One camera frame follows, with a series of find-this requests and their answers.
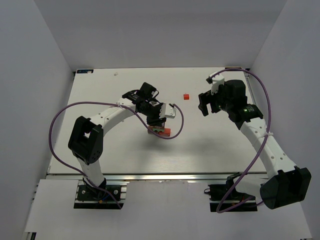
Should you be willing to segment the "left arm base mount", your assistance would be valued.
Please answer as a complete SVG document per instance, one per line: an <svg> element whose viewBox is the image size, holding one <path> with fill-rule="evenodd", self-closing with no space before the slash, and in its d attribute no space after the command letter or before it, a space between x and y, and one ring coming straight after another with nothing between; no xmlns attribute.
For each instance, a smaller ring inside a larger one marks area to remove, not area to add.
<svg viewBox="0 0 320 240"><path fill-rule="evenodd" d="M111 181L106 185L106 190L113 195L114 199L105 191L98 191L98 195L83 183L78 181L73 208L83 210L120 210L125 202L127 193L127 183Z"/></svg>

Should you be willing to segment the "red half-round block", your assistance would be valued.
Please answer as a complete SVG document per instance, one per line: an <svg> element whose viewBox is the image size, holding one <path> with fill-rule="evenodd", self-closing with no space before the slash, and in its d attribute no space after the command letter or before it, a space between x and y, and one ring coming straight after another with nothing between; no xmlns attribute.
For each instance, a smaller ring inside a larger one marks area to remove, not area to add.
<svg viewBox="0 0 320 240"><path fill-rule="evenodd" d="M189 96L188 94L184 94L184 95L183 95L183 99L184 99L184 100L189 100L189 99L190 99L190 96Z"/></svg>

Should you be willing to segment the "red rectangular block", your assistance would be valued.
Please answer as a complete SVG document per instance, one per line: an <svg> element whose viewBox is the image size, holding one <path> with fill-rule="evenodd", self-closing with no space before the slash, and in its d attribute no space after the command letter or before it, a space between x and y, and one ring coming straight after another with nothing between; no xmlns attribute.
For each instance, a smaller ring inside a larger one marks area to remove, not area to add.
<svg viewBox="0 0 320 240"><path fill-rule="evenodd" d="M168 138L171 136L171 129L170 128L164 128L159 132L159 134L165 138Z"/></svg>

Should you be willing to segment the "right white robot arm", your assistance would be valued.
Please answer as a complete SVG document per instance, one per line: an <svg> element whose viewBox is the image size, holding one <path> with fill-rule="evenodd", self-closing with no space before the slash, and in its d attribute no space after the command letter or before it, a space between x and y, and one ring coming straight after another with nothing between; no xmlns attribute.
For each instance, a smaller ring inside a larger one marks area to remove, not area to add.
<svg viewBox="0 0 320 240"><path fill-rule="evenodd" d="M204 116L224 111L256 151L267 179L252 178L247 171L229 176L222 197L236 198L240 194L260 198L269 209L277 209L305 199L311 181L310 171L298 167L282 150L254 104L248 103L246 86L241 80L220 80L210 90L198 96L198 108Z"/></svg>

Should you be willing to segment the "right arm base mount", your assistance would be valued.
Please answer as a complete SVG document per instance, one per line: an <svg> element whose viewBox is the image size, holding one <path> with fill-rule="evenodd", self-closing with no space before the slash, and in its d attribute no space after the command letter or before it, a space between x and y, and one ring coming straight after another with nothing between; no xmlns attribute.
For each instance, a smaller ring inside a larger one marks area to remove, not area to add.
<svg viewBox="0 0 320 240"><path fill-rule="evenodd" d="M228 176L224 184L210 184L203 191L205 195L209 196L209 205L211 212L217 212L217 207L220 201L227 193L229 188L234 184L235 178L239 177L240 175L240 173L236 173L231 176ZM223 202L219 210L223 211L227 208L233 207L234 205L243 202L247 198L250 198L250 200L236 208L229 210L229 212L257 212L258 206L256 203L256 198L246 193L238 192L235 189L228 195L228 197Z"/></svg>

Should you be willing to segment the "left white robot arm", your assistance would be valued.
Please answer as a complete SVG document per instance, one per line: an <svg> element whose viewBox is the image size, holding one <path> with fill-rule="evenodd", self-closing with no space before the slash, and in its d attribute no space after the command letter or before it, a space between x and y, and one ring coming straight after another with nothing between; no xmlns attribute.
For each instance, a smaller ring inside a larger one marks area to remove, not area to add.
<svg viewBox="0 0 320 240"><path fill-rule="evenodd" d="M156 99L158 93L155 87L145 82L140 89L123 94L106 110L88 118L80 116L76 119L68 148L80 163L85 184L101 189L106 186L99 158L103 153L106 133L120 122L140 113L146 116L148 126L164 129L167 118L161 116L164 104Z"/></svg>

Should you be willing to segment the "green notched block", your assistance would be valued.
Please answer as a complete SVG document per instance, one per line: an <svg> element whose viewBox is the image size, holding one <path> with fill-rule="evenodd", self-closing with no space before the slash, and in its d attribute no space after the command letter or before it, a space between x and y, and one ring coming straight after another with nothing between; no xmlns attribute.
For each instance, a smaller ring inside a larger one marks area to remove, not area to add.
<svg viewBox="0 0 320 240"><path fill-rule="evenodd" d="M156 132L156 133L164 133L165 132L165 129L164 128L153 128L152 129L154 132Z"/></svg>

